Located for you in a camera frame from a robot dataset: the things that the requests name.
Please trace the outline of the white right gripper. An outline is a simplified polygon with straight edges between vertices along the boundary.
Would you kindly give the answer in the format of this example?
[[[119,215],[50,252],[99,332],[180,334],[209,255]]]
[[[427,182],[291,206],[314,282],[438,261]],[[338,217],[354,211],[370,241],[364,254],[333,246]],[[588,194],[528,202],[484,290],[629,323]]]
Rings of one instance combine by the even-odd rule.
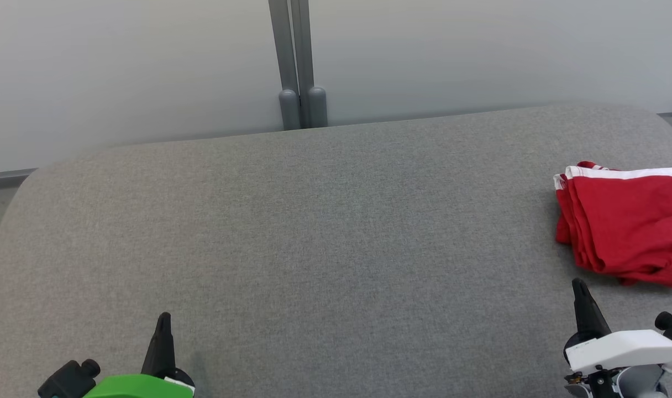
[[[654,330],[611,332],[586,282],[574,278],[573,292],[577,331],[571,341],[583,342],[564,350],[573,373],[672,362],[672,340]]]

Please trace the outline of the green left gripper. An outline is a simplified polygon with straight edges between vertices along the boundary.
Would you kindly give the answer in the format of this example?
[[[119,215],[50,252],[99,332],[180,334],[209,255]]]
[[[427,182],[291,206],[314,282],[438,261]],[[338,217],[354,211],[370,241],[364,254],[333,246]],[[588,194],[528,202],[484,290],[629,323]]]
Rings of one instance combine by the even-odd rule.
[[[176,370],[171,317],[163,312],[157,319],[141,374],[106,377],[85,397],[194,397],[195,386],[172,379]]]

